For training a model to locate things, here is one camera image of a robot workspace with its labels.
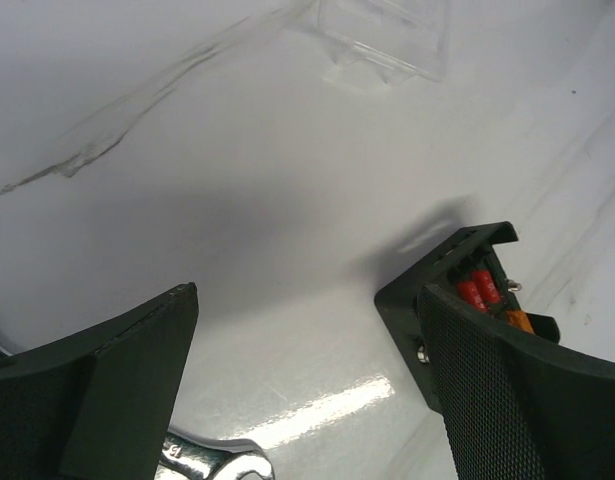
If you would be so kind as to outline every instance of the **marble surface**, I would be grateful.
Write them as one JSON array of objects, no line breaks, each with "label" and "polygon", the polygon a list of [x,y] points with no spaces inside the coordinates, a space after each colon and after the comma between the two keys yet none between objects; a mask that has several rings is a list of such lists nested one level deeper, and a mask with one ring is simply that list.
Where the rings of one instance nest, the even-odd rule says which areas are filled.
[{"label": "marble surface", "polygon": [[[1,20],[45,8],[21,5]],[[445,81],[395,88],[336,66],[311,12],[265,7],[207,43],[194,22],[211,38],[239,10],[187,6],[136,69],[92,27],[79,61],[123,65],[92,98],[77,78],[3,86],[24,55],[0,47],[0,340],[42,345],[194,281],[173,427],[250,437],[281,480],[454,478],[373,296],[458,227],[510,220],[522,304],[615,361],[615,1],[455,2]],[[131,38],[154,38],[145,15]],[[38,48],[68,33],[39,28]]]}]

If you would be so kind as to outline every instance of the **clear plastic container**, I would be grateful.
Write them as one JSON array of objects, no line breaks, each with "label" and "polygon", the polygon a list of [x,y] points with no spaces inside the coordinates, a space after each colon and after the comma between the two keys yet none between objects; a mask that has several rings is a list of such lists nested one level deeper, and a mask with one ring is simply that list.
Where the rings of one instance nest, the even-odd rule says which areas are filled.
[{"label": "clear plastic container", "polygon": [[395,85],[421,75],[441,81],[449,0],[320,0],[318,27],[336,39],[338,64],[367,60]]}]

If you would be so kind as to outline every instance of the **metal screw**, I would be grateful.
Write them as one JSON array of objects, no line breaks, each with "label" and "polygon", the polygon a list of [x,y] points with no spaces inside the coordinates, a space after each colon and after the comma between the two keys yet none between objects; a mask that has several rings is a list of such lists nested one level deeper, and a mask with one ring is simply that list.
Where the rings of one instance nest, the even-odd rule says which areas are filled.
[{"label": "metal screw", "polygon": [[429,355],[427,355],[427,348],[425,348],[425,345],[418,347],[418,361],[423,365],[429,365]]},{"label": "metal screw", "polygon": [[520,283],[514,280],[507,279],[507,290],[508,291],[520,292],[522,289],[523,289],[523,286]]}]

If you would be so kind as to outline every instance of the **white countertop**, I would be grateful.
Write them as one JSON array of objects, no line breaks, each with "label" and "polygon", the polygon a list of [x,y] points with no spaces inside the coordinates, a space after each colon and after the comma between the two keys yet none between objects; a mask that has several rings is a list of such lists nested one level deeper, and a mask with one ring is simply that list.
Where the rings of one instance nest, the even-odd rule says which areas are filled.
[{"label": "white countertop", "polygon": [[[338,67],[307,19],[292,23],[180,80],[73,177],[0,195],[3,343],[38,346],[193,281],[177,429],[250,437],[281,480],[455,476],[442,418],[373,306],[454,230],[512,221],[521,240],[498,253],[522,305],[556,316],[563,345],[615,361],[615,2],[499,3],[455,2],[441,84]],[[16,8],[1,20],[41,7]],[[112,34],[109,50],[83,47],[78,63],[98,56],[105,80],[127,72],[89,99],[77,76],[43,83],[0,47],[35,79],[6,85],[0,69],[0,187],[47,167],[37,144],[193,46],[180,18],[187,36],[162,47],[168,24],[150,68],[121,62],[133,53],[113,53]]]}]

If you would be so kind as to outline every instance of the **red object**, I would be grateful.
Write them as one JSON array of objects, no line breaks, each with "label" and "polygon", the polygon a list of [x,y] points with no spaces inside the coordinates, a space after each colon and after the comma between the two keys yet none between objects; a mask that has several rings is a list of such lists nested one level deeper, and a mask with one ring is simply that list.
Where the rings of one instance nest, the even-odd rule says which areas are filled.
[{"label": "red object", "polygon": [[459,282],[456,284],[460,298],[468,304],[473,305],[483,313],[487,313],[487,305],[483,302],[483,297],[480,296],[478,287],[474,282]]},{"label": "red object", "polygon": [[486,302],[498,303],[502,300],[489,270],[476,270],[471,274],[471,278]]}]

